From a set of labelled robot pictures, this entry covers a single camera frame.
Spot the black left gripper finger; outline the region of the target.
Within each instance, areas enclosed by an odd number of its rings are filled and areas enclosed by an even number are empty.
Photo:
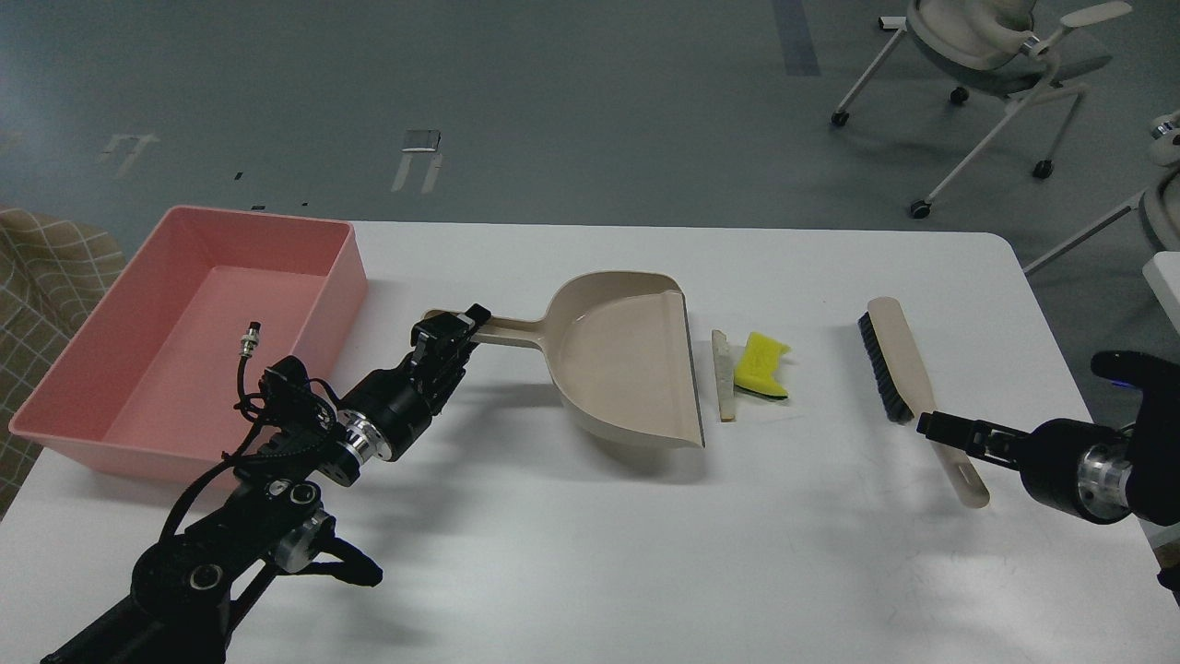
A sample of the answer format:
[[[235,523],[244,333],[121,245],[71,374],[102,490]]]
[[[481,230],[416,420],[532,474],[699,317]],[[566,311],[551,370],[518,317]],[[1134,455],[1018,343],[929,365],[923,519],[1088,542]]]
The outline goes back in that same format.
[[[409,331],[409,374],[431,410],[442,410],[466,374],[472,351],[473,318],[432,314]]]
[[[489,323],[490,311],[489,308],[473,303],[473,305],[468,305],[466,311],[457,314],[455,318],[459,320],[461,327],[455,341],[455,377],[463,379],[466,374],[468,357],[471,357],[472,351],[476,351],[476,334]]]

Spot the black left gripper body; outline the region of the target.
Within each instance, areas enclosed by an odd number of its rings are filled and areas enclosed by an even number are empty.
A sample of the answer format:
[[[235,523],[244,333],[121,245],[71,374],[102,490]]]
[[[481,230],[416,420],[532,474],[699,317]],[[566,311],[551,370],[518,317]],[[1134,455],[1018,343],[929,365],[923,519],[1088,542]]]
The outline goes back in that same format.
[[[337,405],[345,445],[359,464],[396,461],[442,410],[442,392],[414,364],[367,374]]]

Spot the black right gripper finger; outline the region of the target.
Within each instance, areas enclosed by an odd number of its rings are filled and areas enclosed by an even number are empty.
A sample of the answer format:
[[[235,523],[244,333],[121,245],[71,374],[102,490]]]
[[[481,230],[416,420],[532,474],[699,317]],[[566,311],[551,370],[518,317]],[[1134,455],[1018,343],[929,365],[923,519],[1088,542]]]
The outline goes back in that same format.
[[[917,430],[927,440],[985,462],[1017,462],[1030,435],[991,421],[969,420],[940,410],[922,413]]]

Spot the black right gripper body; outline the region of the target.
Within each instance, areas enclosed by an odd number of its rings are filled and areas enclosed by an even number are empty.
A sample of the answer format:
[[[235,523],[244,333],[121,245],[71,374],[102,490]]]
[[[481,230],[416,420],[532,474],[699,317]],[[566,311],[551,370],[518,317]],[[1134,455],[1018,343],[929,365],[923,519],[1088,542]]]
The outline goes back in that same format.
[[[1112,525],[1130,517],[1129,438],[1109,426],[1056,419],[1020,443],[1021,486],[1068,517]]]

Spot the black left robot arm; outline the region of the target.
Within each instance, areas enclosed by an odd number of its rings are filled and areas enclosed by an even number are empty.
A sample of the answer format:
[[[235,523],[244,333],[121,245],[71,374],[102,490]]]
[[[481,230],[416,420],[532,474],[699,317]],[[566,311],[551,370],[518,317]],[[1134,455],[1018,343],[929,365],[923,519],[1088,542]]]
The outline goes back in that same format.
[[[182,492],[156,543],[132,570],[129,594],[47,663],[223,663],[232,635],[282,576],[328,576],[376,586],[384,570],[336,533],[320,474],[349,487],[372,458],[393,462],[430,428],[466,374],[483,305],[432,314],[409,331],[409,353],[339,396],[296,357],[240,387],[243,442]]]

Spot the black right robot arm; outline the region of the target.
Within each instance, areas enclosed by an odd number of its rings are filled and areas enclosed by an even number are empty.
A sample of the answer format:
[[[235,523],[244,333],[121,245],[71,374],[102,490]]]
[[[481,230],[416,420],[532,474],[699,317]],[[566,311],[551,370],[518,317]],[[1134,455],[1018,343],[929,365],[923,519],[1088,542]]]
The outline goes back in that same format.
[[[1179,367],[1145,351],[1097,351],[1092,373],[1139,394],[1132,425],[1053,419],[1025,433],[939,410],[917,430],[969,458],[1015,471],[1032,500],[1089,524],[1138,517],[1158,527],[1179,518]]]

